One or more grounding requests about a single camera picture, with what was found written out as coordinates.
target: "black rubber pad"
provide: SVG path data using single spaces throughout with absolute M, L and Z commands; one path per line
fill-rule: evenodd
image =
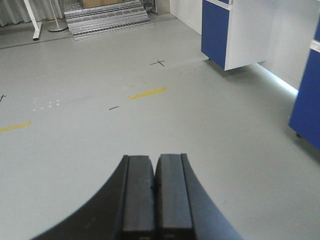
M 194 240 L 180 155 L 162 154 L 155 172 L 157 234 L 161 240 Z
M 196 240 L 243 240 L 210 199 L 186 154 L 181 154 Z
M 154 171 L 148 156 L 130 156 L 122 240 L 155 238 Z

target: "metal grating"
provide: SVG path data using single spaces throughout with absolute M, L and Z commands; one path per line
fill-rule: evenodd
M 63 11 L 64 11 L 65 15 L 69 14 L 73 11 L 78 11 L 78 10 L 82 10 L 82 9 L 84 9 L 84 5 L 81 2 L 77 2 L 77 3 L 63 6 Z
M 83 6 L 78 3 L 64 7 L 65 18 L 74 40 L 154 25 L 140 0 L 81 8 Z
M 76 34 L 73 34 L 73 38 L 74 40 L 82 40 L 82 39 L 86 39 L 86 38 L 93 37 L 100 34 L 104 34 L 104 35 L 112 34 L 114 32 L 123 32 L 127 30 L 132 30 L 132 29 L 145 28 L 153 25 L 154 23 L 151 22 L 150 20 L 143 20 L 143 21 L 131 22 L 131 23 L 129 22 L 122 25 L 115 25 L 115 26 L 110 26 L 106 28 L 100 28 L 96 30 L 76 33 Z

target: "blue cabinet panel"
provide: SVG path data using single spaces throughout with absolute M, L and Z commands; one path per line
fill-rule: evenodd
M 318 27 L 317 27 L 316 32 L 315 32 L 314 39 L 320 42 L 320 19 L 319 19 Z
M 203 0 L 201 51 L 223 69 L 226 64 L 229 14 L 227 9 Z
M 311 50 L 290 127 L 320 150 L 320 53 Z

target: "black mark on floor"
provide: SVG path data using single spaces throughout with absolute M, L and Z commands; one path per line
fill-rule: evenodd
M 0 103 L 1 103 L 2 99 L 5 97 L 6 97 L 6 95 L 4 95 L 4 94 L 0 97 Z
M 119 106 L 115 106 L 115 107 L 109 108 L 109 110 L 117 109 L 118 107 Z
M 163 60 L 163 61 L 159 61 L 159 60 L 158 60 L 157 62 L 151 63 L 150 65 L 153 65 L 153 64 L 161 64 L 162 67 L 164 67 L 165 65 L 162 64 L 164 61 L 165 61 L 165 60 Z

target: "floor marking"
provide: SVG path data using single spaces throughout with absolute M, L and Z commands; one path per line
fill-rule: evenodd
M 4 95 L 4 94 L 1 96 L 0 103 L 1 103 L 2 99 L 5 98 L 5 97 L 6 97 L 6 95 Z
M 118 108 L 118 107 L 119 107 L 119 106 L 115 106 L 115 107 L 109 108 L 109 110 L 116 109 L 116 108 Z
M 165 60 L 163 60 L 163 61 L 159 61 L 159 60 L 158 60 L 157 62 L 151 63 L 150 65 L 153 65 L 153 64 L 161 64 L 162 67 L 164 67 L 165 65 L 162 64 L 162 62 L 164 62 L 164 61 L 165 61 Z
M 21 123 L 21 124 L 17 124 L 17 125 L 13 125 L 13 126 L 7 126 L 4 128 L 0 128 L 0 133 L 6 132 L 6 131 L 10 131 L 10 130 L 14 130 L 14 129 L 21 129 L 21 128 L 25 128 L 28 127 L 32 124 L 32 122 L 27 121 L 25 123 Z
M 130 99 L 142 98 L 142 97 L 149 96 L 149 95 L 152 95 L 152 94 L 161 93 L 161 92 L 166 91 L 166 90 L 167 89 L 165 87 L 162 87 L 162 88 L 155 89 L 155 90 L 152 90 L 152 91 L 146 91 L 146 92 L 143 92 L 143 93 L 139 93 L 137 95 L 132 95 L 129 98 Z

